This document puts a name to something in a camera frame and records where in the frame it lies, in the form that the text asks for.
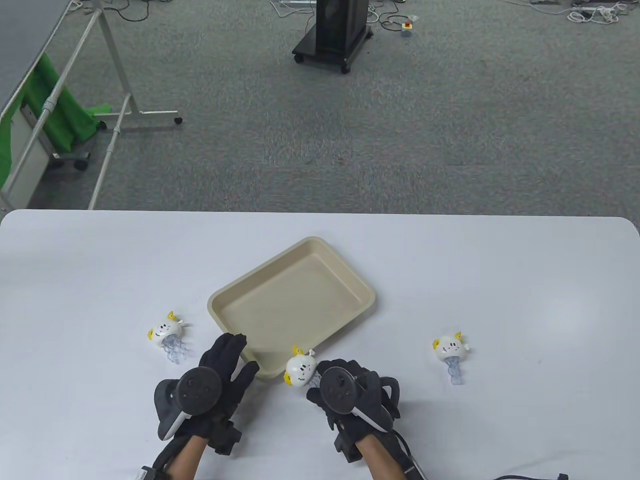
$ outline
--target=hand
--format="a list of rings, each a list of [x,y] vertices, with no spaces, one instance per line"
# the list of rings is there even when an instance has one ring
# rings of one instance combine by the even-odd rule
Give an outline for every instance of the hand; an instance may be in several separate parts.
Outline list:
[[[224,333],[218,337],[213,347],[202,355],[200,367],[207,367],[218,373],[222,382],[222,393],[211,410],[185,420],[176,432],[176,436],[195,435],[210,438],[214,429],[214,418],[223,417],[227,420],[231,418],[242,400],[245,390],[259,370],[256,362],[249,362],[240,370],[236,379],[231,381],[231,375],[237,367],[240,353],[245,346],[246,337],[244,335]]]
[[[353,375],[354,377],[362,376],[363,373],[368,372],[367,369],[361,367],[360,364],[358,364],[358,362],[356,362],[355,360],[347,362],[341,358],[332,360],[331,362],[327,360],[320,362],[317,366],[317,372],[322,376],[324,372],[326,372],[330,367],[342,367],[343,369],[351,373],[351,375]],[[320,388],[310,388],[307,391],[307,400],[315,403],[324,410],[327,419],[329,420],[331,430],[333,430],[333,426],[336,425],[338,427],[338,430],[350,442],[354,444],[377,431],[360,417],[356,417],[352,414],[339,415],[338,413],[335,413],[333,410],[331,410],[324,402],[322,395],[320,394]],[[384,388],[382,389],[382,405],[387,409],[387,411],[393,418],[400,418],[400,412],[398,411],[396,406],[391,403],[389,395]]]

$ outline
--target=green cloth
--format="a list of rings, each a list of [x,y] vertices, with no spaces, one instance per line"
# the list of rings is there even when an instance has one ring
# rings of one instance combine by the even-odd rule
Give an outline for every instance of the green cloth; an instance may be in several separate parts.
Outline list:
[[[22,88],[9,111],[0,122],[0,187],[11,172],[11,122],[13,114],[24,101],[36,116],[42,113],[42,106],[60,76],[51,60],[43,54],[38,65]],[[64,87],[54,111],[49,115],[44,131],[57,152],[70,152],[75,143],[91,138],[98,127],[96,113],[111,111],[107,105],[83,109]]]

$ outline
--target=gray carpet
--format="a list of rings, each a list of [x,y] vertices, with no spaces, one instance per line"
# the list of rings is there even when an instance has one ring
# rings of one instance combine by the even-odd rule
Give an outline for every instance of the gray carpet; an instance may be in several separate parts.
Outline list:
[[[143,14],[131,1],[125,13]],[[610,26],[497,0],[400,9],[420,17],[413,37],[375,25],[346,76],[295,64],[307,16],[279,19],[267,0],[152,2],[137,24],[109,12],[142,108],[179,108],[184,123],[125,130],[99,208],[639,224],[640,9]],[[86,21],[68,16],[55,64]],[[120,105],[98,31],[69,85],[83,104]],[[86,208],[109,135],[92,141],[89,170],[47,172],[33,207]]]

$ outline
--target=beige tray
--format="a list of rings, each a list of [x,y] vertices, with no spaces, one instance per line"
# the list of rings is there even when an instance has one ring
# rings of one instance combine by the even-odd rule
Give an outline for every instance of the beige tray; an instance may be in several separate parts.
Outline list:
[[[224,332],[247,336],[245,360],[273,378],[373,305],[376,293],[324,240],[308,237],[215,292],[209,313]]]

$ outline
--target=white toy figure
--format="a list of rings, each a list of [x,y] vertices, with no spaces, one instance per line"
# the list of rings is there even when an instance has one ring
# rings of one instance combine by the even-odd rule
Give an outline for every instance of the white toy figure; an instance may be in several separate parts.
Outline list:
[[[303,387],[307,384],[310,387],[319,387],[320,374],[316,372],[318,364],[313,357],[316,352],[309,350],[309,353],[305,355],[302,349],[294,346],[293,354],[295,356],[289,359],[285,368],[284,381],[286,384],[292,387]]]
[[[162,347],[166,356],[175,364],[179,364],[181,359],[187,357],[185,348],[180,337],[182,336],[182,320],[178,319],[173,312],[169,312],[165,321],[147,333],[147,337],[154,344]]]
[[[462,340],[462,333],[456,333],[455,337],[445,335],[433,342],[433,350],[439,360],[445,362],[449,368],[451,383],[462,385],[462,373],[460,373],[460,360],[464,360],[469,351],[469,345]]]

